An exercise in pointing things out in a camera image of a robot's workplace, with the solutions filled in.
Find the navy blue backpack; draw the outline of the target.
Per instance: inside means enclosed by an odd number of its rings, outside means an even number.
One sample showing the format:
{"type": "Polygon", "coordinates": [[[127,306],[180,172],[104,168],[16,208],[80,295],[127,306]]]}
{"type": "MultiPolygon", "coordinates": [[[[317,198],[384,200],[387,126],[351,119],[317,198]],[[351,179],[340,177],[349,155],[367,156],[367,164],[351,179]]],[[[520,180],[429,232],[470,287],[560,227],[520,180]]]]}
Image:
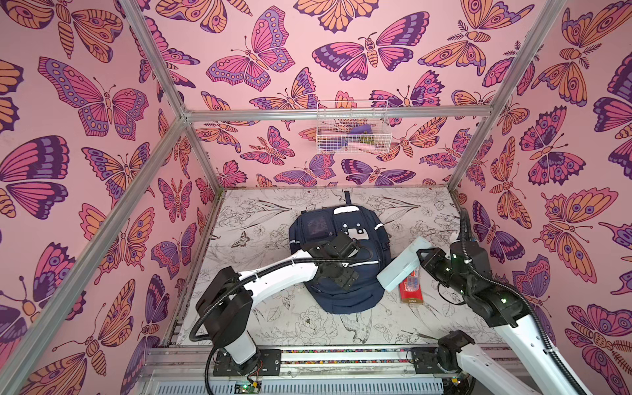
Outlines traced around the navy blue backpack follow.
{"type": "Polygon", "coordinates": [[[305,287],[329,314],[357,314],[373,309],[384,289],[377,276],[391,262],[390,239],[372,210],[345,203],[303,211],[289,229],[291,253],[303,250],[317,258],[317,273],[305,287]]]}

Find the white eraser box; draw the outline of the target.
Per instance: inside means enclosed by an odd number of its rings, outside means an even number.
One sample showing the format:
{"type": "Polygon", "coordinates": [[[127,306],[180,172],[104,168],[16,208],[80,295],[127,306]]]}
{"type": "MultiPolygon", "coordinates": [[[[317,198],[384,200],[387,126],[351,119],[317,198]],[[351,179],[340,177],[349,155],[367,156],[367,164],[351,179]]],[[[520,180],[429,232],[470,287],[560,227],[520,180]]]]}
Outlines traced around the white eraser box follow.
{"type": "Polygon", "coordinates": [[[393,291],[420,266],[417,251],[432,250],[434,246],[426,239],[418,236],[408,245],[391,263],[389,263],[378,275],[377,280],[387,292],[393,291]]]}

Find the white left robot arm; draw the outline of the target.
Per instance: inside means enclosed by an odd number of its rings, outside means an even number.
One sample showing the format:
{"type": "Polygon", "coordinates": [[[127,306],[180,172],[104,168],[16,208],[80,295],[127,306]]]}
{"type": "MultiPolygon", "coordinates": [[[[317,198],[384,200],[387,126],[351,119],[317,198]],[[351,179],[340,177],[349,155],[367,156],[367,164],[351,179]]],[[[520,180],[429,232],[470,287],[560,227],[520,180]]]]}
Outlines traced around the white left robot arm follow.
{"type": "Polygon", "coordinates": [[[289,287],[322,278],[349,290],[359,277],[352,265],[361,262],[364,250],[358,240],[342,233],[263,268],[241,273],[223,268],[196,304],[198,318],[189,340],[210,342],[210,356],[224,352],[242,375],[255,370],[260,351],[247,332],[253,308],[289,287]]]}

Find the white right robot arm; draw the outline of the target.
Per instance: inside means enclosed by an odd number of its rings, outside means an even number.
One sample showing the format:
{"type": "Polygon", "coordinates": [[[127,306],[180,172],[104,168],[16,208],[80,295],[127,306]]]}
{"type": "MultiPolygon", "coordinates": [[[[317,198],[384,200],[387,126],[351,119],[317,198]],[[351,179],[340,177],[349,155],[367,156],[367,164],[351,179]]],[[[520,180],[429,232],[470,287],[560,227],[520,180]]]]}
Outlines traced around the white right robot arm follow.
{"type": "Polygon", "coordinates": [[[490,267],[489,255],[477,242],[458,240],[449,253],[439,248],[416,248],[415,253],[421,268],[439,285],[457,291],[465,306],[505,340],[542,394],[590,393],[526,298],[483,272],[490,267]]]}

